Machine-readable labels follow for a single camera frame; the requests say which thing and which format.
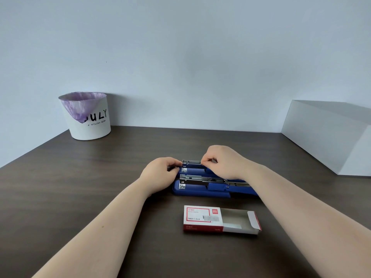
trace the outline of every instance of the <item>forearm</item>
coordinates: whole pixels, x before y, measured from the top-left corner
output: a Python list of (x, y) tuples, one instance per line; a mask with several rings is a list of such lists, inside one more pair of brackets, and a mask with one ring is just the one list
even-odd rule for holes
[(370, 277), (369, 229), (264, 166), (247, 161), (244, 180), (322, 277)]
[(132, 183), (34, 278), (116, 278), (148, 196), (141, 180)]

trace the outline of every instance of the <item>staple box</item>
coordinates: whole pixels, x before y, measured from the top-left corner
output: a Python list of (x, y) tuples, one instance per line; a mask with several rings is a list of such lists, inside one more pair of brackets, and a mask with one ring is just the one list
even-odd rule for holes
[(234, 232), (258, 234), (262, 229), (252, 210), (184, 206), (185, 231)]

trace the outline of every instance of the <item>purple plastic bag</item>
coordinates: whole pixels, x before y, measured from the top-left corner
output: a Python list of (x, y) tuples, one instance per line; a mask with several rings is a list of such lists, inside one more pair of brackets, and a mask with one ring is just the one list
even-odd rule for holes
[(80, 123), (86, 122), (86, 117), (95, 109), (104, 93), (75, 92), (58, 97), (67, 112)]

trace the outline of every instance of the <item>wood grain surface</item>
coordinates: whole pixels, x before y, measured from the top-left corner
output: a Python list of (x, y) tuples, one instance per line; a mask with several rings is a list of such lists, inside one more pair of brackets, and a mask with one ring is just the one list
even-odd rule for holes
[[(31, 277), (152, 159), (200, 160), (228, 145), (371, 228), (371, 178), (337, 176), (280, 133), (112, 127), (64, 132), (0, 169), (0, 277)], [(183, 233), (183, 206), (254, 210), (262, 233)], [(175, 196), (145, 203), (119, 277), (318, 277), (258, 197)]]

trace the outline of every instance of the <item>trash can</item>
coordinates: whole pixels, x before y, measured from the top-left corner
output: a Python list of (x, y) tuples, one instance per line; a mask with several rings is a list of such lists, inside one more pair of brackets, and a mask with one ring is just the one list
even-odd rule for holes
[(59, 99), (74, 139), (99, 139), (111, 132), (106, 94), (75, 92)]

